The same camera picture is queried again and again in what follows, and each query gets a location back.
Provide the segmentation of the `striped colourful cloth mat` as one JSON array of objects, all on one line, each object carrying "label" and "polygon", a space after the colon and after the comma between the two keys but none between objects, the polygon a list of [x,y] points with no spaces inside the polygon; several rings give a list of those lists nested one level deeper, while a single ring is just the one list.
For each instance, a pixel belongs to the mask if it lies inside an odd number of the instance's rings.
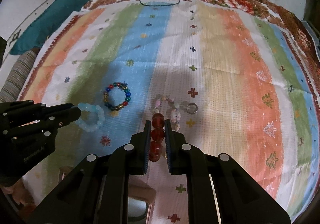
[{"label": "striped colourful cloth mat", "polygon": [[204,153],[231,155],[291,220],[319,188],[319,88],[290,32],[241,10],[194,0],[75,12],[41,48],[20,99],[86,105],[24,176],[36,203],[154,112],[180,115],[179,132]]}]

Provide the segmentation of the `teal pillow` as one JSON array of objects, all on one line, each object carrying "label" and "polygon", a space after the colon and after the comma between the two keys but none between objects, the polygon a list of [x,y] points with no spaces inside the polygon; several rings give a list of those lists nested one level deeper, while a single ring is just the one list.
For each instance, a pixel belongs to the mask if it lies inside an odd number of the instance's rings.
[{"label": "teal pillow", "polygon": [[13,56],[22,55],[32,48],[41,48],[73,13],[78,12],[89,0],[55,0],[26,30],[17,38],[10,50]]}]

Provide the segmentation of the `grey striped bolster pillow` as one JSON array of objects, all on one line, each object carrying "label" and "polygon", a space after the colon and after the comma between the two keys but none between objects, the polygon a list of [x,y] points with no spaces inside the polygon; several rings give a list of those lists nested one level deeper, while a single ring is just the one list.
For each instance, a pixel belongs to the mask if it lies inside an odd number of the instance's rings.
[{"label": "grey striped bolster pillow", "polygon": [[38,47],[34,47],[17,59],[1,89],[1,103],[17,100],[39,51]]}]

